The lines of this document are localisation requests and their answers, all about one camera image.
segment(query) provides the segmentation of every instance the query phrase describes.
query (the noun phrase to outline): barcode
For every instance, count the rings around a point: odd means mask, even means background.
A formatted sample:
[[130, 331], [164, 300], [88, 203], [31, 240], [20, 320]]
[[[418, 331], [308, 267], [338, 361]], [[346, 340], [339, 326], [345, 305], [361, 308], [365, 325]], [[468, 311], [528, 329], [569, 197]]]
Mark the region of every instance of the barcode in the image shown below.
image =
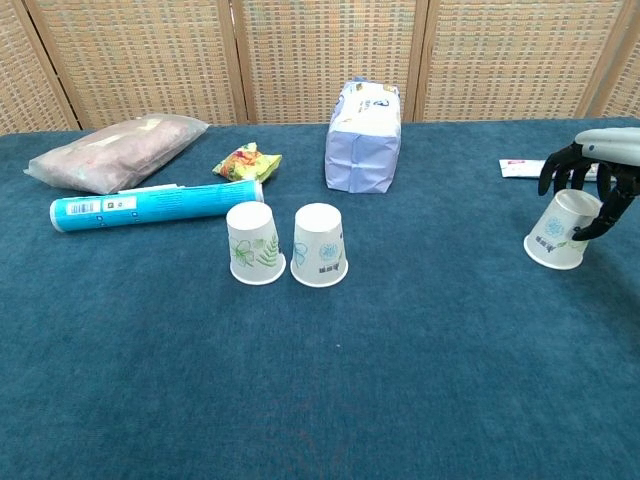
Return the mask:
[[100, 211], [100, 200], [88, 202], [74, 202], [67, 205], [67, 215], [81, 215]]

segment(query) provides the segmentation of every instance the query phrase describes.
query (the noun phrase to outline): cup with leaf pattern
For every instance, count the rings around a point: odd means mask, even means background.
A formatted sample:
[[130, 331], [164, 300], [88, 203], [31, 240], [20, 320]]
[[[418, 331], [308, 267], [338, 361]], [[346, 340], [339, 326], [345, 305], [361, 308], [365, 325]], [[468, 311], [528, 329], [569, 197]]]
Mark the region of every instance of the cup with leaf pattern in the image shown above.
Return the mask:
[[248, 285], [277, 280], [286, 267], [273, 212], [265, 203], [243, 202], [227, 213], [231, 274]]

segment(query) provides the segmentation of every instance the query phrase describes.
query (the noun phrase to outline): green leaf print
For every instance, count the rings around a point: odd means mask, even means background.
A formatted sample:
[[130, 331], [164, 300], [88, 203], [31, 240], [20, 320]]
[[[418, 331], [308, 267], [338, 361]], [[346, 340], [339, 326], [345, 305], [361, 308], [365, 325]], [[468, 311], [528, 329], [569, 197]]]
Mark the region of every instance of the green leaf print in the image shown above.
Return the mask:
[[278, 261], [278, 253], [278, 236], [274, 233], [271, 241], [265, 242], [264, 249], [260, 252], [256, 261], [266, 267], [275, 267]]
[[238, 264], [243, 267], [253, 267], [253, 251], [249, 240], [238, 241], [231, 239], [231, 254], [236, 258]]

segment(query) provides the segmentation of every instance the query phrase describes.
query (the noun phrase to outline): paper cup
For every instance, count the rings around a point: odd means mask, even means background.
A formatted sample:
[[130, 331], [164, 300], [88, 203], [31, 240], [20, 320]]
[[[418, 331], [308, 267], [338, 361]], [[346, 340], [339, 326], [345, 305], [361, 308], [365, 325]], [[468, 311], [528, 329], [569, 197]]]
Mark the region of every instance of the paper cup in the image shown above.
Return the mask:
[[293, 277], [309, 287], [330, 287], [348, 270], [340, 211], [326, 203], [300, 208], [293, 234]]
[[243, 202], [227, 213], [231, 274], [247, 285], [277, 280], [286, 266], [273, 213], [261, 202]]
[[556, 270], [570, 270], [582, 263], [588, 241], [571, 237], [598, 216], [602, 202], [582, 190], [564, 189], [524, 239], [524, 249], [536, 262]]

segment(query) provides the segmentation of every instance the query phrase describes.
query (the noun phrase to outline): cup with blue logo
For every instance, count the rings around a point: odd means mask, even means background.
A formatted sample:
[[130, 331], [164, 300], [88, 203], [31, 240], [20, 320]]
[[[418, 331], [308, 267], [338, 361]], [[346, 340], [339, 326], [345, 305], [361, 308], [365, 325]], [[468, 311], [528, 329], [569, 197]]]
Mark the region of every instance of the cup with blue logo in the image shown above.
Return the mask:
[[525, 251], [545, 267], [576, 268], [582, 263], [589, 241], [578, 242], [571, 237], [578, 229], [591, 224], [601, 206], [600, 200], [583, 190], [560, 190], [525, 237]]
[[308, 287], [330, 287], [349, 270], [342, 215], [332, 205], [310, 203], [296, 212], [291, 274]]

